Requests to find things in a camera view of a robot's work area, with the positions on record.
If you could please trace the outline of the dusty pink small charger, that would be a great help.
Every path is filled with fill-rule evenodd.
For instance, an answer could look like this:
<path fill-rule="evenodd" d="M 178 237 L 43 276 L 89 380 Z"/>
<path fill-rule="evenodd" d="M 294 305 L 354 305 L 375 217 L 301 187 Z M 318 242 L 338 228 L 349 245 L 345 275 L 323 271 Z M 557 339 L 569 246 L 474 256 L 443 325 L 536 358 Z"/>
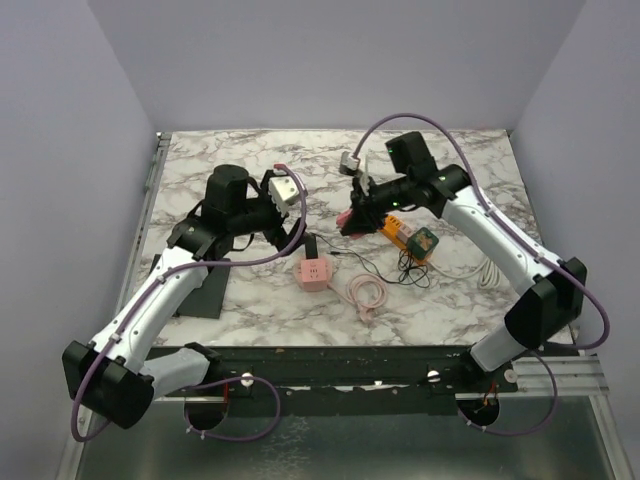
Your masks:
<path fill-rule="evenodd" d="M 409 239 L 413 234 L 414 234 L 414 231 L 404 223 L 400 223 L 399 226 L 397 227 L 396 238 L 404 244 L 406 244 L 409 241 Z"/>

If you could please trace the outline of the pink cube socket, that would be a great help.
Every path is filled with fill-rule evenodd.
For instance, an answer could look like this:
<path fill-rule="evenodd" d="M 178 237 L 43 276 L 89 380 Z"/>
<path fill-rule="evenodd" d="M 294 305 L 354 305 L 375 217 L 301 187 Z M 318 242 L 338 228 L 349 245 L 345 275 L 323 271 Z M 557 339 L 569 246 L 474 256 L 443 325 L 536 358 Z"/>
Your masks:
<path fill-rule="evenodd" d="M 303 259 L 293 270 L 297 284 L 304 292 L 316 293 L 327 290 L 333 276 L 330 260 L 324 256 Z"/>

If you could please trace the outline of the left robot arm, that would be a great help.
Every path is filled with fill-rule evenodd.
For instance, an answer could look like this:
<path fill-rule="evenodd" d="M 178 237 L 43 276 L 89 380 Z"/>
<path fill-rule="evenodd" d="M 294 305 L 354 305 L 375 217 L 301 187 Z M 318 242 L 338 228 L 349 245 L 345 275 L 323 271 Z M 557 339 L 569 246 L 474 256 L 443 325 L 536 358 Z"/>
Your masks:
<path fill-rule="evenodd" d="M 272 262 L 299 245 L 306 213 L 304 184 L 286 165 L 275 165 L 260 181 L 237 165 L 215 167 L 203 199 L 173 227 L 141 288 L 90 341 L 64 350 L 72 413 L 85 407 L 128 429 L 160 397 L 190 387 L 214 392 L 221 380 L 214 351 L 190 343 L 149 359 L 154 341 L 210 274 L 240 265 L 226 258 L 236 238 L 263 234 L 276 249 L 265 259 Z"/>

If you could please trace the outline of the black power adapter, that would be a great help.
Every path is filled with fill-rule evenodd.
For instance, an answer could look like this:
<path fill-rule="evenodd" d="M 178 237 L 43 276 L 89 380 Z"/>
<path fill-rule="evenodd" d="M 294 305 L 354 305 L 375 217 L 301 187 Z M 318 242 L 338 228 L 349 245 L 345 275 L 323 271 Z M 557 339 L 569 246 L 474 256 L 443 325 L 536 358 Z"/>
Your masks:
<path fill-rule="evenodd" d="M 314 235 L 306 235 L 304 239 L 305 258 L 314 260 L 319 258 L 317 240 Z"/>

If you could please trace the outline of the green cube socket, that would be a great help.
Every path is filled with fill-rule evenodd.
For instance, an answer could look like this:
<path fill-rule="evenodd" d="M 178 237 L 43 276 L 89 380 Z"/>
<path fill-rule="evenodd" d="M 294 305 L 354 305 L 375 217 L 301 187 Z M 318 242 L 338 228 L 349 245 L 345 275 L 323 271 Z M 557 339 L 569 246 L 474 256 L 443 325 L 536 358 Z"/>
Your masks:
<path fill-rule="evenodd" d="M 439 238 L 427 227 L 416 230 L 406 242 L 406 250 L 416 260 L 427 261 L 439 243 Z"/>

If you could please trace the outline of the orange power strip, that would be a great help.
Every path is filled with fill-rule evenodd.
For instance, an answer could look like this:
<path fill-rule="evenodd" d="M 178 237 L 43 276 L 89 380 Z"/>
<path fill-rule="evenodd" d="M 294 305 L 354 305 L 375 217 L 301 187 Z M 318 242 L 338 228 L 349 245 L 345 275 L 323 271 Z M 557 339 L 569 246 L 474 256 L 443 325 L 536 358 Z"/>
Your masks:
<path fill-rule="evenodd" d="M 398 217 L 388 215 L 379 232 L 401 251 L 406 251 L 419 265 L 425 265 L 439 239 L 428 228 L 414 229 Z"/>

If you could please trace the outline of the coral pink square charger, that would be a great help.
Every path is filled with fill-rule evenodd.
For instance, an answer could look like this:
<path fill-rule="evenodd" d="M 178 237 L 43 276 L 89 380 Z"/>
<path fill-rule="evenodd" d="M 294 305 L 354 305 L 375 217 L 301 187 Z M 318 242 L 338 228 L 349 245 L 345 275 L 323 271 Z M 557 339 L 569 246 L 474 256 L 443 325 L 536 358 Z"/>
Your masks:
<path fill-rule="evenodd" d="M 348 210 L 340 213 L 336 217 L 336 225 L 337 225 L 337 228 L 340 231 L 342 236 L 345 236 L 345 233 L 343 232 L 343 229 L 347 225 L 347 223 L 350 220 L 351 216 L 352 216 L 352 210 L 348 209 Z M 361 233 L 350 233 L 349 237 L 353 238 L 353 239 L 357 239 L 357 238 L 362 237 L 362 234 Z"/>

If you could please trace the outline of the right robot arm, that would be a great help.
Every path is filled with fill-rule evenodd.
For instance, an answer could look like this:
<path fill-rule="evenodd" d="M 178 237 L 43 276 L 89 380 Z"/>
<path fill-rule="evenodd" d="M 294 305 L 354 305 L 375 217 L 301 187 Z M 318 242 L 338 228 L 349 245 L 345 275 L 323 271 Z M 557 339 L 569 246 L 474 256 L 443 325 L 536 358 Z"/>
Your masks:
<path fill-rule="evenodd" d="M 386 148 L 399 176 L 383 183 L 369 176 L 362 161 L 342 154 L 340 171 L 351 176 L 352 191 L 340 232 L 370 234 L 393 211 L 426 208 L 466 235 L 506 276 L 517 302 L 499 327 L 468 350 L 459 367 L 461 383 L 481 391 L 494 381 L 495 370 L 540 347 L 581 314 L 586 266 L 577 258 L 562 260 L 527 236 L 474 190 L 460 166 L 437 167 L 419 132 L 400 135 Z"/>

